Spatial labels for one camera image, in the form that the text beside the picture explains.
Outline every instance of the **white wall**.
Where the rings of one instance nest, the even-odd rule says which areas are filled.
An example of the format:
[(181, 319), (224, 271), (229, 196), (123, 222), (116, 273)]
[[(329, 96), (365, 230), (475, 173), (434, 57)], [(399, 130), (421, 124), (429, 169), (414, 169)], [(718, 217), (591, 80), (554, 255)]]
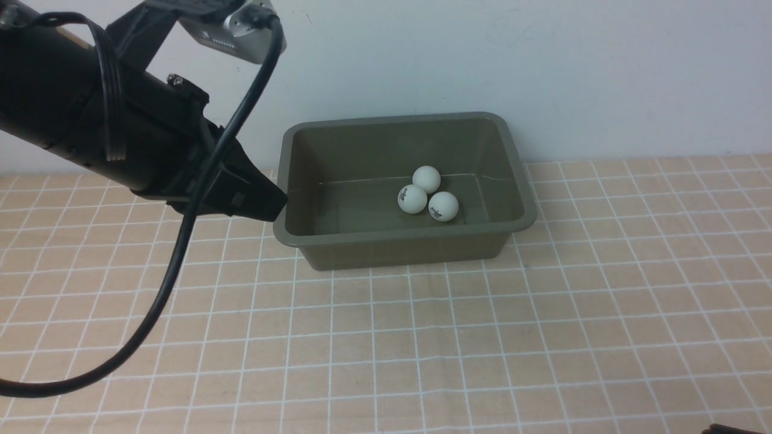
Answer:
[[(106, 25), (138, 0), (27, 0)], [(772, 149), (768, 0), (275, 0), (289, 48), (239, 138), (261, 168), (308, 120), (486, 110), (528, 160)], [(78, 29), (86, 35), (85, 29)], [(225, 123), (256, 66), (177, 28), (151, 66)], [(74, 168), (0, 136), (0, 171)]]

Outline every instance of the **white grid line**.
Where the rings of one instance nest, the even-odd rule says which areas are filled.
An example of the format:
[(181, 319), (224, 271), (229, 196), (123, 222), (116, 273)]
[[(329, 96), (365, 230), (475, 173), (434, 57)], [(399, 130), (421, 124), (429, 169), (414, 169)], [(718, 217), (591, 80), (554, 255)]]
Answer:
[[(295, 252), (295, 270), (293, 271), (294, 279), (297, 279), (297, 257), (300, 254), (300, 251)], [(287, 351), (284, 358), (284, 386), (282, 390), (282, 407), (281, 407), (281, 419), (279, 420), (279, 434), (284, 432), (284, 415), (286, 411), (286, 403), (287, 403), (287, 379), (290, 376), (290, 349), (292, 348), (292, 329), (294, 327), (294, 313), (295, 313), (295, 288), (296, 284), (295, 281), (293, 281), (292, 284), (292, 299), (290, 301), (290, 306), (293, 309), (289, 310), (289, 330), (287, 331)]]
[[(373, 394), (375, 395), (375, 394), (378, 393), (378, 365), (376, 364), (376, 361), (378, 359), (375, 357), (375, 304), (374, 304), (375, 292), (373, 291), (373, 269), (372, 268), (370, 268), (367, 271), (367, 275), (369, 276), (368, 280), (369, 280), (369, 284), (370, 284), (370, 329), (371, 329), (371, 331), (370, 331), (370, 339), (371, 339), (370, 345), (372, 346), (371, 350), (372, 350), (372, 358), (373, 358), (373, 361), (372, 361), (372, 365), (373, 365)], [(376, 432), (380, 432), (380, 429), (378, 428), (378, 426), (380, 425), (380, 421), (378, 419), (379, 416), (378, 416), (378, 397), (377, 396), (373, 397), (373, 414), (374, 414), (374, 421), (373, 421), (373, 423), (374, 423), (374, 426), (375, 426), (375, 431)]]
[(464, 358), (462, 357), (461, 352), (461, 341), (459, 340), (459, 323), (455, 319), (455, 306), (453, 306), (453, 289), (450, 284), (450, 275), (448, 275), (448, 264), (443, 264), (445, 267), (445, 285), (447, 286), (448, 291), (448, 299), (450, 300), (450, 317), (453, 321), (453, 336), (455, 337), (455, 350), (456, 355), (458, 355), (459, 360), (459, 369), (461, 372), (461, 385), (463, 387), (464, 391), (464, 403), (466, 404), (466, 417), (469, 420), (469, 426), (471, 427), (472, 434), (475, 434), (475, 426), (474, 422), (472, 421), (472, 406), (469, 404), (469, 388), (466, 385), (466, 371), (464, 370)]
[[(231, 224), (233, 223), (233, 220), (228, 220), (228, 230), (225, 232), (225, 239), (228, 239), (228, 233), (231, 231)], [(215, 283), (215, 293), (212, 295), (212, 305), (209, 308), (209, 315), (207, 316), (206, 320), (206, 332), (204, 333), (204, 344), (201, 346), (201, 354), (198, 356), (198, 369), (195, 376), (195, 380), (193, 381), (193, 392), (191, 393), (190, 402), (188, 403), (188, 414), (185, 416), (185, 431), (188, 431), (188, 426), (190, 425), (191, 421), (191, 413), (193, 413), (193, 408), (197, 407), (195, 404), (196, 399), (196, 391), (198, 390), (198, 380), (201, 378), (201, 367), (204, 364), (204, 355), (206, 354), (206, 346), (208, 343), (208, 337), (209, 337), (209, 330), (212, 328), (212, 315), (215, 310), (215, 301), (217, 299), (217, 291), (219, 289), (220, 279), (222, 278), (222, 266), (225, 264), (225, 248), (228, 246), (228, 242), (225, 242), (225, 245), (222, 249), (222, 260), (220, 262), (220, 265), (217, 269), (217, 280)]]
[[(261, 231), (262, 231), (261, 238), (263, 238), (263, 237), (266, 236), (266, 225), (265, 224), (262, 225)], [(260, 253), (258, 254), (259, 258), (262, 258), (262, 247), (263, 247), (264, 244), (265, 243), (263, 243), (263, 242), (260, 243)], [(222, 248), (222, 252), (225, 253), (225, 247), (224, 246)], [(257, 269), (255, 271), (255, 282), (257, 282), (258, 276), (260, 274), (260, 263), (261, 262), (257, 263)], [(249, 319), (247, 320), (247, 325), (246, 325), (247, 339), (244, 342), (244, 357), (242, 359), (242, 368), (241, 368), (241, 373), (239, 375), (239, 390), (236, 391), (236, 404), (239, 404), (241, 402), (241, 399), (242, 399), (242, 391), (243, 391), (243, 388), (244, 388), (244, 374), (246, 372), (246, 360), (247, 360), (247, 357), (249, 356), (249, 343), (250, 343), (250, 340), (249, 340), (250, 336), (249, 336), (249, 334), (252, 333), (252, 316), (254, 316), (254, 313), (256, 311), (255, 310), (256, 302), (257, 302), (257, 283), (255, 283), (255, 285), (253, 287), (253, 290), (252, 290), (252, 302), (249, 305), (249, 310), (247, 310), (249, 312)], [(287, 338), (287, 347), (289, 347), (289, 345), (290, 345), (290, 338), (288, 337)], [(239, 420), (239, 407), (237, 406), (237, 407), (235, 407), (233, 409), (233, 423), (231, 424), (231, 433), (232, 434), (235, 434), (236, 423), (238, 422), (238, 420)]]
[(411, 329), (413, 330), (413, 351), (415, 351), (415, 369), (418, 372), (418, 393), (421, 394), (421, 397), (419, 398), (419, 401), (421, 403), (421, 428), (425, 431), (426, 430), (426, 407), (424, 404), (424, 382), (423, 382), (423, 377), (421, 375), (421, 362), (418, 361), (418, 355), (421, 353), (418, 352), (418, 330), (416, 329), (417, 323), (415, 322), (415, 301), (413, 300), (413, 283), (411, 282), (411, 278), (410, 278), (410, 275), (411, 275), (410, 266), (408, 265), (406, 268), (407, 268), (407, 274), (408, 274), (408, 292), (410, 293), (410, 301), (409, 301), (410, 321), (411, 321)]

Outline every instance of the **white ball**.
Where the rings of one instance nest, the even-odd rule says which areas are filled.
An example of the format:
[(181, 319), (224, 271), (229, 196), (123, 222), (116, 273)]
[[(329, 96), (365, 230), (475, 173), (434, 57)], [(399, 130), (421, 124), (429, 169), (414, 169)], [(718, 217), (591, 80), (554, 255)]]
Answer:
[(427, 194), (436, 192), (440, 181), (442, 181), (442, 178), (439, 172), (432, 166), (419, 168), (413, 174), (413, 185), (423, 188)]
[(400, 190), (397, 197), (399, 207), (408, 214), (418, 214), (423, 211), (426, 208), (426, 202), (428, 202), (426, 192), (413, 184), (407, 185)]
[(448, 192), (437, 193), (429, 202), (429, 214), (438, 222), (450, 222), (459, 214), (459, 200)]

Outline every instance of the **black object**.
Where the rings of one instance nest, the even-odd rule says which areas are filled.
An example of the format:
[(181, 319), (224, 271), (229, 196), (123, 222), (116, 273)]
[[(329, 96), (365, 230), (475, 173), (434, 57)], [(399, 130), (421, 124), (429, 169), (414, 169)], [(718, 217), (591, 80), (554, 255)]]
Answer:
[[(183, 212), (222, 128), (203, 116), (206, 92), (180, 76), (164, 83), (145, 72), (181, 14), (157, 3), (187, 4), (146, 2), (107, 28), (120, 59), (125, 159), (108, 161), (105, 152), (104, 89), (95, 49), (58, 28), (0, 29), (0, 129)], [(235, 2), (202, 4), (210, 6), (210, 15), (221, 15)], [(0, 12), (11, 7), (19, 9), (22, 24), (39, 16), (21, 3), (0, 0)], [(286, 195), (231, 141), (200, 214), (274, 221)]]
[(760, 433), (744, 431), (742, 429), (731, 428), (729, 426), (713, 424), (710, 426), (710, 428), (703, 431), (703, 434), (760, 434)]
[[(13, 398), (45, 398), (75, 392), (102, 380), (109, 374), (113, 373), (122, 364), (124, 364), (126, 360), (134, 355), (134, 353), (152, 331), (153, 327), (158, 321), (158, 318), (161, 316), (164, 307), (169, 301), (169, 297), (171, 296), (171, 292), (174, 289), (174, 284), (177, 281), (180, 268), (182, 267), (182, 262), (185, 258), (185, 252), (187, 251), (188, 244), (190, 243), (195, 220), (202, 210), (210, 209), (213, 212), (223, 212), (223, 210), (236, 210), (238, 212), (244, 213), (251, 212), (254, 215), (257, 215), (259, 218), (262, 217), (266, 219), (275, 219), (276, 215), (281, 211), (281, 208), (284, 206), (286, 201), (286, 196), (281, 192), (281, 190), (270, 183), (267, 178), (262, 176), (259, 171), (254, 169), (254, 167), (249, 164), (249, 161), (243, 154), (243, 150), (235, 140), (235, 136), (246, 122), (247, 117), (252, 113), (252, 109), (266, 88), (266, 85), (268, 84), (268, 81), (273, 74), (273, 70), (276, 67), (276, 63), (279, 60), (279, 55), (281, 54), (283, 47), (284, 33), (278, 17), (273, 15), (268, 10), (261, 11), (260, 15), (260, 20), (256, 20), (254, 25), (258, 26), (260, 25), (259, 23), (264, 23), (265, 27), (272, 31), (271, 44), (268, 55), (266, 56), (266, 60), (263, 63), (258, 76), (255, 78), (254, 83), (249, 88), (249, 92), (246, 94), (244, 100), (225, 129), (214, 127), (211, 122), (208, 122), (203, 118), (203, 116), (201, 116), (200, 109), (203, 108), (204, 104), (206, 104), (204, 100), (208, 101), (208, 97), (205, 98), (206, 94), (203, 91), (193, 86), (192, 84), (187, 83), (181, 77), (170, 77), (170, 85), (166, 86), (157, 80), (149, 80), (147, 78), (149, 76), (146, 74), (139, 76), (132, 76), (131, 74), (128, 74), (128, 76), (132, 76), (137, 80), (137, 82), (134, 82), (133, 85), (138, 86), (138, 90), (147, 90), (149, 93), (151, 93), (151, 97), (158, 98), (157, 101), (159, 103), (169, 103), (169, 108), (178, 109), (178, 111), (169, 114), (169, 117), (154, 119), (149, 113), (145, 113), (142, 110), (137, 110), (137, 107), (135, 107), (135, 111), (130, 111), (130, 114), (136, 117), (142, 117), (144, 115), (144, 118), (137, 120), (134, 117), (130, 117), (130, 122), (136, 122), (136, 124), (132, 124), (131, 127), (127, 129), (131, 131), (135, 126), (137, 128), (144, 127), (148, 129), (148, 134), (158, 133), (158, 138), (167, 138), (170, 139), (170, 141), (161, 141), (160, 143), (156, 144), (144, 144), (144, 146), (141, 148), (141, 150), (144, 152), (142, 154), (144, 159), (140, 159), (134, 163), (131, 160), (133, 149), (130, 147), (128, 152), (129, 158), (126, 161), (114, 161), (112, 163), (104, 162), (101, 167), (112, 175), (114, 175), (114, 173), (126, 175), (128, 181), (138, 182), (141, 184), (142, 182), (147, 181), (147, 177), (151, 177), (151, 175), (157, 175), (161, 178), (164, 178), (164, 174), (159, 173), (158, 170), (150, 170), (154, 167), (162, 168), (162, 164), (158, 166), (145, 167), (147, 170), (140, 174), (146, 175), (145, 178), (143, 178), (143, 176), (135, 176), (136, 173), (132, 171), (131, 165), (142, 162), (150, 164), (153, 163), (151, 160), (153, 155), (163, 156), (165, 159), (161, 163), (170, 161), (176, 164), (174, 168), (188, 168), (190, 172), (184, 172), (179, 176), (179, 178), (191, 183), (187, 188), (182, 190), (185, 192), (190, 191), (189, 195), (183, 197), (185, 199), (189, 198), (189, 200), (187, 200), (187, 205), (185, 205), (184, 202), (177, 202), (176, 204), (172, 202), (172, 205), (185, 208), (185, 216), (182, 219), (177, 242), (174, 245), (171, 261), (169, 263), (169, 267), (167, 268), (166, 274), (164, 275), (161, 288), (159, 289), (158, 295), (156, 296), (153, 305), (148, 311), (147, 316), (144, 318), (137, 331), (134, 332), (129, 341), (112, 358), (97, 368), (94, 368), (92, 371), (89, 371), (75, 378), (40, 384), (0, 380), (0, 396), (8, 396)], [(49, 33), (48, 31), (50, 30), (51, 29), (41, 28), (30, 28), (25, 30), (24, 32), (34, 32), (31, 40), (26, 41), (27, 44), (35, 47), (36, 44), (34, 42), (37, 42), (40, 43), (42, 46), (40, 48), (42, 49), (46, 46), (46, 41), (53, 40), (52, 44), (60, 44), (60, 48), (72, 49), (72, 47), (67, 47), (64, 41), (57, 39), (53, 34)], [(24, 32), (15, 35), (14, 38), (19, 38), (19, 35), (23, 34)], [(4, 39), (5, 37), (7, 36), (0, 36), (0, 59), (2, 59), (3, 62), (0, 63), (0, 86), (5, 85), (5, 76), (3, 74), (6, 61), (4, 57), (5, 54), (18, 54), (14, 48), (14, 41), (18, 42), (19, 40), (8, 40)], [(90, 53), (90, 50), (88, 50), (87, 47), (81, 49)], [(73, 61), (73, 59), (66, 58), (66, 53), (57, 55), (56, 51), (50, 48), (48, 48), (48, 50), (44, 53), (59, 56), (60, 59), (66, 59), (68, 62)], [(80, 59), (84, 61), (84, 63), (68, 66), (65, 68), (65, 70), (69, 74), (68, 83), (79, 84), (83, 88), (88, 89), (90, 82), (89, 80), (83, 79), (83, 76), (88, 75), (85, 74), (86, 71), (91, 71), (91, 75), (93, 75), (93, 69), (85, 67), (93, 66), (93, 56), (85, 56), (82, 53), (81, 55), (82, 56)], [(43, 60), (38, 59), (37, 56), (33, 57), (36, 58), (37, 63), (44, 63)], [(77, 73), (78, 66), (83, 68), (82, 72), (84, 72), (84, 74)], [(126, 68), (124, 71), (130, 72), (131, 68)], [(66, 93), (66, 87), (62, 89), (55, 85), (50, 86), (54, 90), (58, 90), (60, 93)], [(100, 91), (95, 90), (92, 83), (90, 90), (92, 94), (99, 93)], [(45, 106), (44, 101), (34, 100), (32, 98), (25, 100), (24, 98), (21, 98), (21, 95), (19, 94), (15, 94), (14, 98), (5, 98), (5, 95), (2, 93), (0, 93), (0, 95), (2, 95), (0, 100), (3, 102), (3, 104), (0, 105), (0, 109), (5, 110), (7, 107), (5, 104), (13, 101), (14, 98), (20, 100), (19, 102), (21, 103), (25, 103), (24, 108), (34, 109), (34, 111), (27, 116), (17, 116), (16, 119), (25, 120), (26, 123), (8, 123), (9, 126), (15, 128), (14, 131), (26, 134), (32, 138), (40, 139), (41, 137), (53, 137), (56, 135), (56, 133), (60, 132), (57, 128), (66, 130), (66, 127), (68, 126), (67, 122), (62, 122), (60, 125), (55, 127), (45, 128), (39, 124), (39, 119), (32, 117), (33, 114), (52, 115), (55, 113), (54, 110), (43, 108), (43, 106)], [(53, 109), (66, 106), (67, 99), (61, 94), (57, 96), (59, 99), (56, 102), (59, 104), (59, 106), (55, 106)], [(32, 97), (42, 97), (42, 95), (35, 93), (32, 95)], [(96, 118), (98, 118), (98, 116), (94, 116), (94, 118), (90, 119), (90, 121), (93, 123), (92, 125), (97, 124), (95, 121)], [(175, 120), (179, 124), (165, 124), (164, 122), (167, 120)], [(176, 131), (174, 129), (175, 126), (180, 128), (189, 127), (190, 129)], [(0, 127), (5, 129), (5, 119), (3, 119), (3, 123), (0, 124)], [(68, 131), (65, 131), (64, 134), (66, 137), (69, 137)], [(130, 137), (135, 139), (141, 138), (131, 135)], [(180, 143), (175, 140), (182, 139), (183, 137), (190, 137), (193, 140), (190, 143), (194, 143), (195, 146), (190, 144), (185, 146), (184, 143)], [(153, 145), (161, 147), (162, 150), (166, 152), (162, 153), (162, 155), (153, 154)], [(90, 146), (95, 147), (96, 144), (90, 143)], [(97, 151), (91, 148), (88, 149), (90, 150), (91, 157), (96, 158)], [(171, 151), (180, 151), (181, 154), (177, 155), (177, 158), (175, 159), (175, 155), (171, 154)], [(122, 170), (108, 170), (113, 165), (119, 165)], [(251, 167), (254, 171), (252, 175), (256, 173), (260, 176), (252, 176), (249, 180), (237, 178), (239, 175), (249, 176), (249, 171), (246, 171), (245, 173), (240, 172), (240, 170), (249, 169), (249, 167)], [(251, 198), (262, 200), (262, 202), (257, 206), (245, 205), (245, 201)]]

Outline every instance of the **cable connector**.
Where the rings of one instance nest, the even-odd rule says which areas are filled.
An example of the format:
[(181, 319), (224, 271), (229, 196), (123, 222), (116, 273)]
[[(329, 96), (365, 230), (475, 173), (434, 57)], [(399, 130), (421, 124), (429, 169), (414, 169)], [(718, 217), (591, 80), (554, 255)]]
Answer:
[(247, 24), (258, 30), (268, 29), (272, 19), (279, 19), (273, 9), (263, 5), (248, 7), (244, 10), (242, 17)]

